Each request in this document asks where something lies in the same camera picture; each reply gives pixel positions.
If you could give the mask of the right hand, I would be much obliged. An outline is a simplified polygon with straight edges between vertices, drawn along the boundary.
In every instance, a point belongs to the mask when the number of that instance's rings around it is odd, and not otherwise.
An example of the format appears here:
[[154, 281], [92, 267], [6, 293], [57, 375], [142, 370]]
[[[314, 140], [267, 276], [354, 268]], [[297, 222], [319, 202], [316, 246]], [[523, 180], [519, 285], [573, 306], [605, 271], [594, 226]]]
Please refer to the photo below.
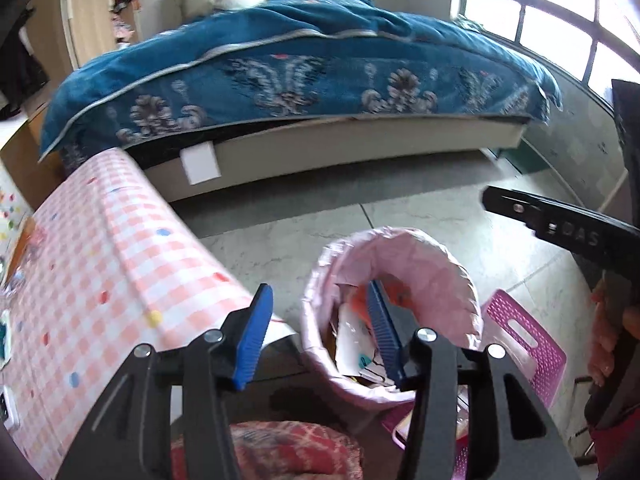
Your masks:
[[591, 326], [590, 357], [588, 374], [598, 387], [603, 387], [605, 379], [614, 370], [613, 351], [618, 339], [618, 331], [606, 316], [606, 286], [601, 278], [591, 293], [594, 318]]

